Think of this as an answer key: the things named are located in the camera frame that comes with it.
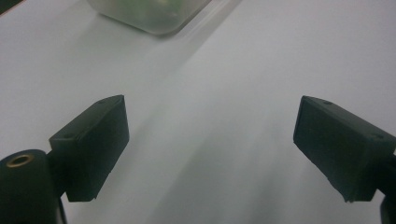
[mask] metal screw hole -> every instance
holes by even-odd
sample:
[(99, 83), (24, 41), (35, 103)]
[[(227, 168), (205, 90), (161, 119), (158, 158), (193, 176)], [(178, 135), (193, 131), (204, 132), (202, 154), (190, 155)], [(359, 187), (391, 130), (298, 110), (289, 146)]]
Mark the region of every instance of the metal screw hole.
[(15, 168), (23, 166), (30, 161), (32, 161), (35, 157), (31, 154), (24, 154), (17, 157), (12, 158), (9, 162), (7, 162), (7, 167)]

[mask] white backdrop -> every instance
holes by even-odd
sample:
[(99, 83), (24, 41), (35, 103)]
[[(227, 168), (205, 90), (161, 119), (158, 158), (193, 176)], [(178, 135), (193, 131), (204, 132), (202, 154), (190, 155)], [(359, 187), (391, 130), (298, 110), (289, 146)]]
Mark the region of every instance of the white backdrop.
[(131, 141), (78, 223), (380, 223), (293, 144), (302, 95), (396, 135), (396, 2), (213, 0), (156, 37), (85, 0), (0, 17), (0, 157), (50, 151), (89, 105), (124, 94)]

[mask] black mount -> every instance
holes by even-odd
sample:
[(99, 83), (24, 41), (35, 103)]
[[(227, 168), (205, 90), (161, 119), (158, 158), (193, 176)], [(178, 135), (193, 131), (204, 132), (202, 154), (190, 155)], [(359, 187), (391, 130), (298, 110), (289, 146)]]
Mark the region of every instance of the black mount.
[(371, 201), (380, 189), (382, 223), (396, 224), (396, 137), (338, 105), (303, 96), (293, 140), (346, 202)]
[(129, 141), (122, 95), (96, 102), (50, 139), (52, 151), (24, 150), (0, 161), (0, 223), (66, 223), (60, 197), (96, 198)]

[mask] white surface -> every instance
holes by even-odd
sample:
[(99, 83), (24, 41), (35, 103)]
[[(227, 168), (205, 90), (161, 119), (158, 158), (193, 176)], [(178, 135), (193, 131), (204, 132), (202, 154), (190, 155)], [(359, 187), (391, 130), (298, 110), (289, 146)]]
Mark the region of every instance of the white surface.
[(0, 157), (124, 94), (131, 142), (78, 223), (380, 223), (293, 144), (302, 95), (396, 134), (396, 2), (213, 0), (159, 38), (84, 0), (0, 17)]

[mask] translucent container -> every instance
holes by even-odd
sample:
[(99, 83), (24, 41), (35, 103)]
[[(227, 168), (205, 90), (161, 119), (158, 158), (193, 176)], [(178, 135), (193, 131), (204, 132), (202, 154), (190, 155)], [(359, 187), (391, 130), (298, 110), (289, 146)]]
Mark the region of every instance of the translucent container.
[(181, 28), (210, 0), (88, 0), (98, 12), (155, 35)]

